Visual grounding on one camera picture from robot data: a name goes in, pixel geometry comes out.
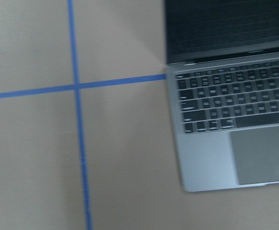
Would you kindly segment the grey laptop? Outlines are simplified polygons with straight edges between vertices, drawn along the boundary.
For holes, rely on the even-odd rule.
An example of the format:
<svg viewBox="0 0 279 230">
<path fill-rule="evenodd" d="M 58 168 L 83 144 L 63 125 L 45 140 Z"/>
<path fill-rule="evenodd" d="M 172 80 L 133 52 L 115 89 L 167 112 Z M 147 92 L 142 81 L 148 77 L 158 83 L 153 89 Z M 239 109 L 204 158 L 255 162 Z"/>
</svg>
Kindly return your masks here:
<svg viewBox="0 0 279 230">
<path fill-rule="evenodd" d="M 279 184 L 279 0 L 164 2 L 187 192 Z"/>
</svg>

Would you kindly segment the blue tape strip crosswise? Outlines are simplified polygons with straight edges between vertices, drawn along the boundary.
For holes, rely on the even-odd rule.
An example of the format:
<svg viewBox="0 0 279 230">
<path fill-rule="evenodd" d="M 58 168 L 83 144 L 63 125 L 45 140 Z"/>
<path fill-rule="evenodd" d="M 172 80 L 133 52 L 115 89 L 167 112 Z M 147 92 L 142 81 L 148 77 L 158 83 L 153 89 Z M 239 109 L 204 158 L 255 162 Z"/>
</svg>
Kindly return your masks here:
<svg viewBox="0 0 279 230">
<path fill-rule="evenodd" d="M 165 74 L 157 74 L 157 75 L 148 75 L 148 76 L 104 80 L 104 81 L 102 80 L 102 81 L 53 86 L 53 87 L 45 87 L 45 88 L 37 88 L 37 89 L 28 89 L 28 90 L 20 90 L 20 91 L 12 91 L 12 92 L 0 92 L 0 99 L 37 95 L 37 94 L 46 94 L 46 93 L 55 93 L 55 92 L 64 92 L 64 91 L 75 91 L 81 89 L 90 89 L 90 88 L 132 84 L 132 83 L 140 83 L 140 82 L 161 81 L 165 79 L 166 79 Z"/>
</svg>

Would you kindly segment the blue tape strip lengthwise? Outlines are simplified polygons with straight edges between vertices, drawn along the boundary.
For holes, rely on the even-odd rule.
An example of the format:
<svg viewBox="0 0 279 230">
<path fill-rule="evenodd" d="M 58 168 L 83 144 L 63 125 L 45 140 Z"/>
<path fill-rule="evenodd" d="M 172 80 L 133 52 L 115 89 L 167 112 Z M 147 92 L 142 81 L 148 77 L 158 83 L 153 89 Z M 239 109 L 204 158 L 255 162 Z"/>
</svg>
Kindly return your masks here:
<svg viewBox="0 0 279 230">
<path fill-rule="evenodd" d="M 76 27 L 75 27 L 75 17 L 74 17 L 74 4 L 72 0 L 67 1 L 67 8 L 68 8 L 68 20 L 69 20 L 71 60 L 72 60 L 72 69 L 73 69 L 75 108 L 76 108 L 76 116 L 77 116 L 79 163 L 81 168 L 84 215 L 86 221 L 86 229 L 91 230 L 93 229 L 93 224 L 92 224 L 92 218 L 90 212 L 89 178 L 87 172 L 85 133 L 83 128 L 82 101 L 81 101 L 80 76 L 78 70 L 78 51 L 77 51 Z"/>
</svg>

